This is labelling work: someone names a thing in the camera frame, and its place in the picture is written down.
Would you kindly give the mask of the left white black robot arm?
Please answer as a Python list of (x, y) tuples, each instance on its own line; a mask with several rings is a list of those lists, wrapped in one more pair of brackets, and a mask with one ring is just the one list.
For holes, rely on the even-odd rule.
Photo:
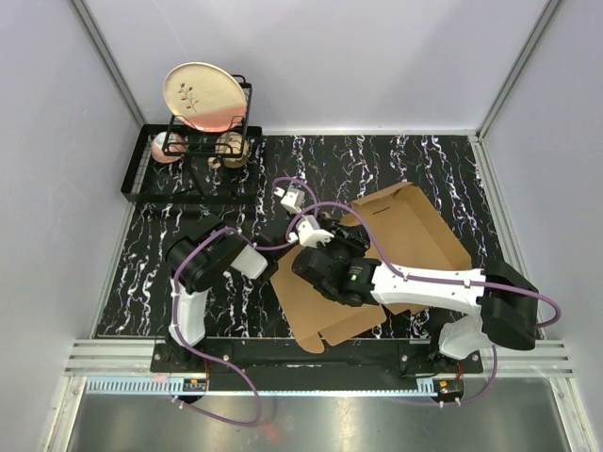
[(215, 215), (202, 219), (196, 234), (180, 234), (164, 248), (170, 277), (172, 314), (166, 333), (171, 362), (185, 373), (203, 363), (205, 309), (209, 291), (233, 269), (261, 285), (278, 269), (286, 249), (259, 235), (248, 240)]

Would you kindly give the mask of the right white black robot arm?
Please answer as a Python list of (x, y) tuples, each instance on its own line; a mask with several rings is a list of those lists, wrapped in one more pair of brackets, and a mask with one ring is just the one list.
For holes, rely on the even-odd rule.
[(365, 227), (320, 223), (311, 216), (302, 218), (294, 235), (301, 251), (292, 270), (326, 299), (351, 307), (410, 302), (462, 314), (435, 334), (428, 349), (436, 372), (452, 371), (481, 348), (535, 347), (537, 291), (506, 263), (496, 264), (492, 274), (395, 266), (366, 256)]

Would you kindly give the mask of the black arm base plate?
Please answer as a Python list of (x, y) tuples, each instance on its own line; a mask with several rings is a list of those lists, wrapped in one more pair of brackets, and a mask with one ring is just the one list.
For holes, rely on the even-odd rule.
[(295, 340), (285, 338), (208, 338), (198, 346), (201, 352), (232, 363), (240, 369), (376, 367), (404, 377), (436, 374), (478, 374), (483, 370), (481, 355), (472, 352), (462, 361), (435, 351), (428, 340), (354, 338), (320, 353), (304, 350)]

